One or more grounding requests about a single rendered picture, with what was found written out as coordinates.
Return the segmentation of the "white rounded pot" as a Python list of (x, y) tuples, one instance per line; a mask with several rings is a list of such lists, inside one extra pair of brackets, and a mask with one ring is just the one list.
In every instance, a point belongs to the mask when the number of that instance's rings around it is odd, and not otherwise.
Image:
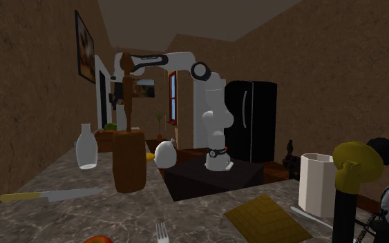
[(173, 145), (174, 139), (163, 141), (155, 149), (154, 161), (158, 168), (171, 168), (177, 161), (177, 153)]

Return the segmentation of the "brown wooden figure on base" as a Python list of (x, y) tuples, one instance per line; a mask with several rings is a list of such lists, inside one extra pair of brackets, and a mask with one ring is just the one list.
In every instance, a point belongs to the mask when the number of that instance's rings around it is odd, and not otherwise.
[(131, 55), (124, 52), (119, 61), (124, 71), (124, 113), (126, 129), (113, 134), (113, 177), (118, 193), (141, 191), (146, 185), (146, 149), (142, 130), (131, 129), (134, 63)]

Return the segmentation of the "black refrigerator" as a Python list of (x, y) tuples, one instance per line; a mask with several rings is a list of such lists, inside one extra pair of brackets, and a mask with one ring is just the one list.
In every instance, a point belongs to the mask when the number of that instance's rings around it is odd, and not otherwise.
[(275, 157), (277, 84), (231, 81), (225, 86), (225, 105), (234, 122), (225, 129), (227, 153), (245, 162), (271, 162)]

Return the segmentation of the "dark robot stand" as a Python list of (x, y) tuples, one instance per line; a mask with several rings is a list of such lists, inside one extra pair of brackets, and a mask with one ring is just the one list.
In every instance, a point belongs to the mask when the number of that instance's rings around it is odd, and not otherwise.
[(200, 155), (166, 169), (164, 182), (175, 202), (263, 184), (262, 164), (232, 159), (230, 170), (210, 171), (205, 159)]

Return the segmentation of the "black small figure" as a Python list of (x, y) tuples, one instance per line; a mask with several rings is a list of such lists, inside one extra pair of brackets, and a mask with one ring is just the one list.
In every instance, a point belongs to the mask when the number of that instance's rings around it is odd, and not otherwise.
[(289, 170), (289, 179), (300, 180), (301, 158), (292, 154), (293, 142), (290, 139), (287, 143), (287, 154), (283, 159), (283, 165)]

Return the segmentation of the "dark framed wall picture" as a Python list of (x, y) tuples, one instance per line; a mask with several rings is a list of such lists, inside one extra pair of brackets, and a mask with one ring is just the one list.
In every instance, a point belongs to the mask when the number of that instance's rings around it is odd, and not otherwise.
[(92, 84), (96, 84), (94, 41), (77, 10), (75, 10), (75, 32), (78, 74)]

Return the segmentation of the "white faceted cup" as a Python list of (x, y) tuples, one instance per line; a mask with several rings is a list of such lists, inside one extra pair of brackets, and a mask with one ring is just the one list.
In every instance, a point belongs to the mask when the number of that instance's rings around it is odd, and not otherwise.
[(317, 217), (334, 217), (335, 173), (331, 155), (305, 153), (301, 156), (298, 205)]

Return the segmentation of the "white door frame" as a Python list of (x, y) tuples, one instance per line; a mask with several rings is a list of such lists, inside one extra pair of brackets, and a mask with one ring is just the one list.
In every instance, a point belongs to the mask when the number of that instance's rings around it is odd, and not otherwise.
[[(104, 75), (104, 99), (105, 108), (102, 108), (100, 74)], [(104, 125), (112, 122), (112, 106), (109, 102), (108, 94), (111, 92), (109, 81), (110, 74), (98, 55), (95, 55), (95, 89), (97, 104), (97, 129), (103, 129)]]

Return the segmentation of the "small landscape wall picture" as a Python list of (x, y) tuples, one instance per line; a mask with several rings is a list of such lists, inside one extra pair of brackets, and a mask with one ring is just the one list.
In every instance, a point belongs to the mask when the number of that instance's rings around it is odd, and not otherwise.
[(153, 79), (139, 79), (133, 84), (133, 97), (155, 97), (155, 81)]

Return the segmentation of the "yellow and black grinder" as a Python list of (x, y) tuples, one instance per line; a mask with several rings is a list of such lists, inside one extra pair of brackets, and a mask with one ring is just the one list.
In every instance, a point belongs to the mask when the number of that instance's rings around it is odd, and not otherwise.
[(337, 169), (332, 243), (353, 243), (360, 185), (382, 176), (383, 160), (373, 147), (361, 142), (339, 144), (332, 159)]

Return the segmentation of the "clear glass bottle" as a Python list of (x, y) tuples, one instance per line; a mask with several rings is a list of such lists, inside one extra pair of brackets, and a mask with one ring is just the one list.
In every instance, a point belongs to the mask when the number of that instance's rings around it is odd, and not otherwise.
[(76, 159), (80, 169), (88, 170), (97, 166), (97, 142), (90, 124), (81, 125), (81, 134), (76, 143)]

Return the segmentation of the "brown bowl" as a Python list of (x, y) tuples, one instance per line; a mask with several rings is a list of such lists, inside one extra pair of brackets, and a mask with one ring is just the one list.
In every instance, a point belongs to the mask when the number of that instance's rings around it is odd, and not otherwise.
[(99, 153), (108, 153), (113, 150), (113, 134), (115, 130), (98, 130), (94, 136)]

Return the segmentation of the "yellow square cloth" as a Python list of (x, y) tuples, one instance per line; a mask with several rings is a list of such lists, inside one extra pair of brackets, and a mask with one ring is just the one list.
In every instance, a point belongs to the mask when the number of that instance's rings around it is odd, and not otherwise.
[(224, 215), (248, 243), (301, 243), (312, 238), (267, 194), (241, 204)]

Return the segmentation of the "potted green plant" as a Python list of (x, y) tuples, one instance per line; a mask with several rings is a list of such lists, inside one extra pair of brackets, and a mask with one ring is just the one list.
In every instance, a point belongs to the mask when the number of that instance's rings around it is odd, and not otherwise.
[(162, 136), (162, 127), (161, 127), (161, 121), (162, 121), (162, 113), (161, 112), (157, 112), (155, 114), (155, 117), (158, 121), (158, 128), (159, 128), (159, 132), (158, 132), (158, 136), (157, 136), (157, 140), (159, 142), (161, 142), (163, 140), (163, 136)]

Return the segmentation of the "yellow handled kitchen knife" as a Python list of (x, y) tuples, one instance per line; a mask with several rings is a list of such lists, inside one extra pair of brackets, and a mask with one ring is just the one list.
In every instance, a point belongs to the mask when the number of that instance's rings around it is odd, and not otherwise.
[(100, 188), (81, 188), (81, 189), (69, 189), (58, 191), (41, 191), (41, 192), (29, 192), (29, 193), (9, 193), (0, 196), (0, 200), (3, 203), (9, 203), (16, 200), (33, 200), (38, 198), (46, 198), (49, 202), (58, 202), (64, 200), (71, 200), (79, 197), (86, 197), (90, 195), (96, 195), (104, 192)]

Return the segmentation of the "silver fork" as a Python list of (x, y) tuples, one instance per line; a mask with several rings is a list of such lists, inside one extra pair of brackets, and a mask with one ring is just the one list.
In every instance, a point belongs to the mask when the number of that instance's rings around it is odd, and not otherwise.
[(157, 243), (170, 243), (169, 234), (164, 222), (155, 224)]

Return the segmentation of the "red framed window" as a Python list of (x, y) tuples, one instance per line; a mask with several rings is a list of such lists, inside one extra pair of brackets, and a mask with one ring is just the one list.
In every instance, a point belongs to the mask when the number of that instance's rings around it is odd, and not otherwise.
[(177, 72), (169, 74), (169, 123), (177, 124)]

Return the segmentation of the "red apple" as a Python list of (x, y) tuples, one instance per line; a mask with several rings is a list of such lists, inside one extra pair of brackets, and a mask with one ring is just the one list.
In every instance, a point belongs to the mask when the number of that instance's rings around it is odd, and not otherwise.
[(104, 235), (96, 235), (86, 239), (83, 243), (113, 243), (113, 241)]

